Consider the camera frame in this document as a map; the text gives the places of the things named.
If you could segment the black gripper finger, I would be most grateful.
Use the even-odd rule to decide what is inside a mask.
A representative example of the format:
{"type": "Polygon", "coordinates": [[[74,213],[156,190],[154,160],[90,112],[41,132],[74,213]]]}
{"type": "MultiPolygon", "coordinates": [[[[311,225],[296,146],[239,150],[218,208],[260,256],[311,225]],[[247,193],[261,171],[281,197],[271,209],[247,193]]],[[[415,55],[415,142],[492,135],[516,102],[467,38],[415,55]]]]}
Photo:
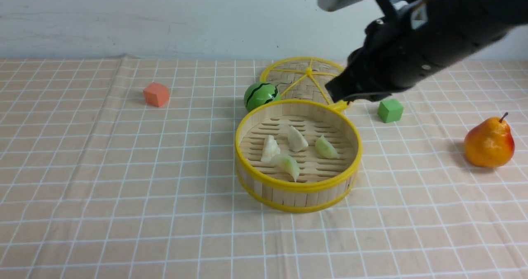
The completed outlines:
{"type": "Polygon", "coordinates": [[[360,82],[349,75],[338,75],[332,78],[325,84],[325,89],[334,103],[354,102],[363,98],[360,82]]]}

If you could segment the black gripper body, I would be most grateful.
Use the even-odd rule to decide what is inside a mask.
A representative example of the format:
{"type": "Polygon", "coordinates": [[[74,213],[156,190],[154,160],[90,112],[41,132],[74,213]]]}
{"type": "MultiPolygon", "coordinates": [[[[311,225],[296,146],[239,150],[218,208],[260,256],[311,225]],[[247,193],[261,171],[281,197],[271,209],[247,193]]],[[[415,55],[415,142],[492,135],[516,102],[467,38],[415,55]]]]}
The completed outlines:
{"type": "Polygon", "coordinates": [[[340,74],[365,92],[407,91],[527,24],[527,0],[417,0],[386,9],[340,74]]]}

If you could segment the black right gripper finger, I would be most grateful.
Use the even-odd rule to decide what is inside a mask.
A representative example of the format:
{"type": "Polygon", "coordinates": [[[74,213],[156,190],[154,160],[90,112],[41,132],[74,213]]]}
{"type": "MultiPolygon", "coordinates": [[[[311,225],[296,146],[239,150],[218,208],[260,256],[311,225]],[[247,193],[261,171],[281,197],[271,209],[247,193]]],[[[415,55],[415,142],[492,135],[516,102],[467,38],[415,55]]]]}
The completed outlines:
{"type": "Polygon", "coordinates": [[[351,94],[351,102],[365,100],[368,102],[379,102],[389,96],[392,93],[390,92],[365,92],[365,91],[355,91],[351,94]]]}

